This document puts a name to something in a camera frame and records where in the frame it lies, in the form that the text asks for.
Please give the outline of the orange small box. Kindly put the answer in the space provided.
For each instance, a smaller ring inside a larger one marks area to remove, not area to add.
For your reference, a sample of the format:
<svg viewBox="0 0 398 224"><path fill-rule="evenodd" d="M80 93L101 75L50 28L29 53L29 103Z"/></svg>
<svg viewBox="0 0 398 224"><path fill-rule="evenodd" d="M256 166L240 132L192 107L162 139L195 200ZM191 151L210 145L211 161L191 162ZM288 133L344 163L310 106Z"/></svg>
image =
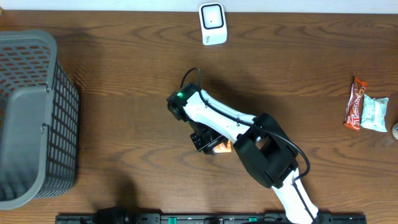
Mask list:
<svg viewBox="0 0 398 224"><path fill-rule="evenodd" d="M230 153L232 151L232 144L230 140L223 141L213 148L215 154Z"/></svg>

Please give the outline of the red chocolate bar wrapper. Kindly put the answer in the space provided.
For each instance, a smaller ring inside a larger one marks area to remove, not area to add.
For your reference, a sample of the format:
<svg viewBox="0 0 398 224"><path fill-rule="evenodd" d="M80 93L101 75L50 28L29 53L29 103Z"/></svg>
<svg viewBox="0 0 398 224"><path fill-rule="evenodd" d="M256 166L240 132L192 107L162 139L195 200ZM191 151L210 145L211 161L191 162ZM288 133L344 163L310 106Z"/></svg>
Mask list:
<svg viewBox="0 0 398 224"><path fill-rule="evenodd" d="M358 78L354 78L354 82L350 89L350 97L346 108L346 116L344 125L355 131L360 130L361 117L359 115L359 104L368 87L368 83Z"/></svg>

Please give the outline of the mint green wipes packet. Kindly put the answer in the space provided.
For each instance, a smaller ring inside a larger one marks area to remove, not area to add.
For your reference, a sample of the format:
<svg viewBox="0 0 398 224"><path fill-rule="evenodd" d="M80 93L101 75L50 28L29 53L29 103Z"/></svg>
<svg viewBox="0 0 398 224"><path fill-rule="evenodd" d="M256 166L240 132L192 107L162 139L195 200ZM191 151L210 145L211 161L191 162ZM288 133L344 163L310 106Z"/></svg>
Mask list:
<svg viewBox="0 0 398 224"><path fill-rule="evenodd" d="M388 98L375 99L364 95L361 126L366 129L386 133L385 116L388 101Z"/></svg>

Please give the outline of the green lid jar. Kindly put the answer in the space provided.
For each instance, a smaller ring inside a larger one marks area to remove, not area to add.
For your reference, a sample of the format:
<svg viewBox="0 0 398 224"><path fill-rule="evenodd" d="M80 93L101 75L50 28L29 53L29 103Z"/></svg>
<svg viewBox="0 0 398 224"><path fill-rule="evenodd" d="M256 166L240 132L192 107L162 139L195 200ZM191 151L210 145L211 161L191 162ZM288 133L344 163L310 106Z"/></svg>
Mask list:
<svg viewBox="0 0 398 224"><path fill-rule="evenodd" d="M398 139L398 123L396 123L395 125L393 125L392 127L392 134L393 136Z"/></svg>

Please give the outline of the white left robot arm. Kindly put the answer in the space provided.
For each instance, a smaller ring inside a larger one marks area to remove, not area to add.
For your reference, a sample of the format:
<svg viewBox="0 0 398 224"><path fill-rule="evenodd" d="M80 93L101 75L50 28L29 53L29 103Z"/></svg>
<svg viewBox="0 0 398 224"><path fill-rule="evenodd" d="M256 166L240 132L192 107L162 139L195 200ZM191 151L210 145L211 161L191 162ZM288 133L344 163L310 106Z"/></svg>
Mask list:
<svg viewBox="0 0 398 224"><path fill-rule="evenodd" d="M122 207L111 207L98 210L94 214L94 224L136 224L136 219Z"/></svg>

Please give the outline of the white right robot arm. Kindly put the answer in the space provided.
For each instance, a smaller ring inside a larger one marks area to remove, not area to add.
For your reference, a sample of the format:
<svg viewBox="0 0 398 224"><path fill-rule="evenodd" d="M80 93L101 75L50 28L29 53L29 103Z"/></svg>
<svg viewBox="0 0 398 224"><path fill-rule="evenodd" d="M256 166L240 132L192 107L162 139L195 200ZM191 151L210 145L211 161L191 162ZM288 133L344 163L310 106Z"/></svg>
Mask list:
<svg viewBox="0 0 398 224"><path fill-rule="evenodd" d="M303 151L272 116L238 112L192 83L172 93L167 108L177 120L191 126L190 137L197 151L214 154L216 147L229 141L248 174L276 193L288 221L321 222L319 209L300 180L309 173L300 173L298 168L296 157Z"/></svg>

